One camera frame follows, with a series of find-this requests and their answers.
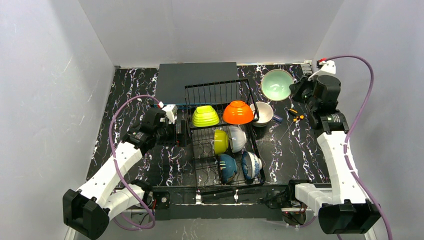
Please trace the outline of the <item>dark striped white bowl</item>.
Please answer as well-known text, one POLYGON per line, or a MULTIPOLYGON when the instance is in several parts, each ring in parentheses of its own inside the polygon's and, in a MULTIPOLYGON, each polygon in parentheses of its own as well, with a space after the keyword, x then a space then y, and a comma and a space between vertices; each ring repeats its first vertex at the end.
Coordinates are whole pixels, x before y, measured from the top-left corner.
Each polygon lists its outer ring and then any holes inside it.
POLYGON ((246 133, 237 125, 230 125, 229 130, 229 144, 233 153, 240 152, 247 143, 246 133))

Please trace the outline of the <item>blue patterned bowl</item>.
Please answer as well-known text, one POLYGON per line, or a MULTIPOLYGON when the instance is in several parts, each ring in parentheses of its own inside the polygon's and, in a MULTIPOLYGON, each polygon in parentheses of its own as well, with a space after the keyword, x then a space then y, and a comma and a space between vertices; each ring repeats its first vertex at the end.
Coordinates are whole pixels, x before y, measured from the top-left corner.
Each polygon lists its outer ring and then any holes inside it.
POLYGON ((241 166, 245 179, 250 181, 260 175, 262 161, 255 153, 244 151, 241 157, 241 166))

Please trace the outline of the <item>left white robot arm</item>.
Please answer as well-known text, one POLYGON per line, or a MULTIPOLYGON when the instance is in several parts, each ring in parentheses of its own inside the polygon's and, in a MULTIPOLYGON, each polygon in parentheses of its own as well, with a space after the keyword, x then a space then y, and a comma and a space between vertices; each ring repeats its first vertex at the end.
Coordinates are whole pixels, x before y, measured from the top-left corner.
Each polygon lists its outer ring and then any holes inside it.
POLYGON ((126 209, 146 199, 152 190, 143 180, 133 180, 117 192, 124 175, 155 145, 183 143, 176 131, 177 106, 149 108, 138 124, 131 126, 115 153, 77 190, 68 189, 62 197, 63 222, 90 240, 98 239, 109 222, 126 209))

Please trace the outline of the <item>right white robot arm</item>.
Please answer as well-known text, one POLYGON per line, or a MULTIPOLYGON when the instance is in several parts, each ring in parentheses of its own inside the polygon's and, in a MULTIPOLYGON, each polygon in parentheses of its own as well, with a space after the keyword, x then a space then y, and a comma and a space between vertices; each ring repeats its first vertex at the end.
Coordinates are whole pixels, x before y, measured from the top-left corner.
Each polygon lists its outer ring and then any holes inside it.
POLYGON ((328 235, 366 234, 381 214, 358 184, 349 144, 346 117, 337 109, 341 82, 331 75, 307 76, 290 85, 291 99, 305 104, 307 119, 326 162, 331 190, 324 191, 310 180, 290 180, 288 201, 309 207, 317 216, 321 230, 328 235))

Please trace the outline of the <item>dark blue beige bowl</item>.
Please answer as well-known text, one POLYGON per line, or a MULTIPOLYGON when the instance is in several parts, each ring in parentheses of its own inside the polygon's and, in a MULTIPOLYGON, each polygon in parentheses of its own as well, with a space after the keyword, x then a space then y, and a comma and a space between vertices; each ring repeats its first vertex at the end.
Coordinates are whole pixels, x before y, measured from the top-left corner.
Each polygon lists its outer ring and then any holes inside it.
POLYGON ((224 153, 220 153, 218 157, 221 182, 222 184, 228 184, 233 181, 234 177, 238 174, 236 160, 224 153))

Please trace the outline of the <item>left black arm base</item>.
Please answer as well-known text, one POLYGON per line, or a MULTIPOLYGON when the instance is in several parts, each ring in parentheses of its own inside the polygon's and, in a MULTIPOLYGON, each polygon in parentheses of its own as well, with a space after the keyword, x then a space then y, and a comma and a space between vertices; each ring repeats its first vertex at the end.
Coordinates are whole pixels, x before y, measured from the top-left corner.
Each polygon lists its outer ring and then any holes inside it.
MULTIPOLYGON (((159 212, 170 208, 171 195, 168 191, 153 187, 150 183, 145 181, 133 181, 131 183, 135 184, 137 187, 141 187, 144 191, 142 200, 155 218, 159 212)), ((137 203, 135 207, 132 208, 130 219, 138 225, 149 225, 153 222, 150 214, 140 203, 137 203)))

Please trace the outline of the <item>orange white bowl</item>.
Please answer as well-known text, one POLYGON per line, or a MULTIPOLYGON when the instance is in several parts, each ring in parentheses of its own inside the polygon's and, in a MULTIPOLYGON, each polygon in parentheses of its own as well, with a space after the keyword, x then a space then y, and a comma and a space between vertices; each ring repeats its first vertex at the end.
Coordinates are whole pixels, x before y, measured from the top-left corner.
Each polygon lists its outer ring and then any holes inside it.
POLYGON ((248 124, 254 119, 250 106, 242 100, 234 100, 225 108, 222 119, 231 125, 248 124))

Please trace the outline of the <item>pale green bowl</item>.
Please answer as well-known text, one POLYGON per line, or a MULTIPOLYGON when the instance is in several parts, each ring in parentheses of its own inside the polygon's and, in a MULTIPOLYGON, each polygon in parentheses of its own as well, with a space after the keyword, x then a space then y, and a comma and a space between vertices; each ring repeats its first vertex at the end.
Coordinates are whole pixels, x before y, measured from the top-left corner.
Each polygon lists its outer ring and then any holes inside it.
POLYGON ((283 101, 290 96, 290 85, 294 83, 293 76, 287 71, 274 69, 263 76, 260 87, 267 99, 271 101, 283 101))

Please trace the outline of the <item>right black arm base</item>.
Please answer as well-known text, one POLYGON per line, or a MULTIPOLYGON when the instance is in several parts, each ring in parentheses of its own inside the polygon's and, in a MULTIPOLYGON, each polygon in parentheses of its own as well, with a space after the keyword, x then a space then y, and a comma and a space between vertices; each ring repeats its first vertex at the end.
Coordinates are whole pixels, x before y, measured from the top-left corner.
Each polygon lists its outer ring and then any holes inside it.
POLYGON ((313 214, 311 219, 307 219, 308 206, 295 198, 295 186, 311 183, 310 180, 306 179, 292 179, 284 190, 273 189, 258 202, 266 205, 269 209, 280 209, 287 227, 305 228, 311 225, 317 219, 317 216, 313 214))

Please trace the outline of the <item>yellow green bowl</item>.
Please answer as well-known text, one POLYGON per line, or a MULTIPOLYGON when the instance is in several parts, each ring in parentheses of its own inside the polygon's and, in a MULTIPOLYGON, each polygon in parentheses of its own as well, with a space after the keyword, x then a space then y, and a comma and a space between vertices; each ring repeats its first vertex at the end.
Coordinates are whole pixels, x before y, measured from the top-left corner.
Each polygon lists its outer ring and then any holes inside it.
POLYGON ((224 130, 214 131, 213 150, 216 155, 223 154, 229 148, 229 137, 224 130))

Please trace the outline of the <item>green white bowl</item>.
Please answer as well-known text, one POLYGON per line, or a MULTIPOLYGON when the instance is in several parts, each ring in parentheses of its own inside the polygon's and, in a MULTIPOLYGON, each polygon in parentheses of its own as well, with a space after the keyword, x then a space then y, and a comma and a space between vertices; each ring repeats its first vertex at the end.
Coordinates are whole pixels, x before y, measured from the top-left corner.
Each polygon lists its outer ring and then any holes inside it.
POLYGON ((210 127, 220 123, 216 110, 211 105, 198 106, 192 116, 195 127, 210 127))

